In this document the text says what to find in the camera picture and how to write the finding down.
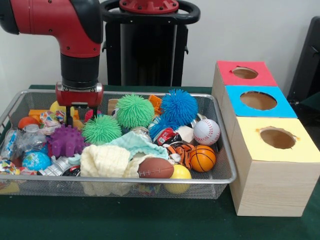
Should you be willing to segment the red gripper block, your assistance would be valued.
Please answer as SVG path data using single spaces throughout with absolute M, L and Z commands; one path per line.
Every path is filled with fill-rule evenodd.
M 66 107 L 65 125 L 73 126 L 72 107 L 88 107 L 92 109 L 92 117 L 98 116 L 98 106 L 102 103 L 104 89 L 103 85 L 98 82 L 93 88 L 72 89 L 64 86 L 62 82 L 57 82 L 55 86 L 57 102 L 60 106 Z

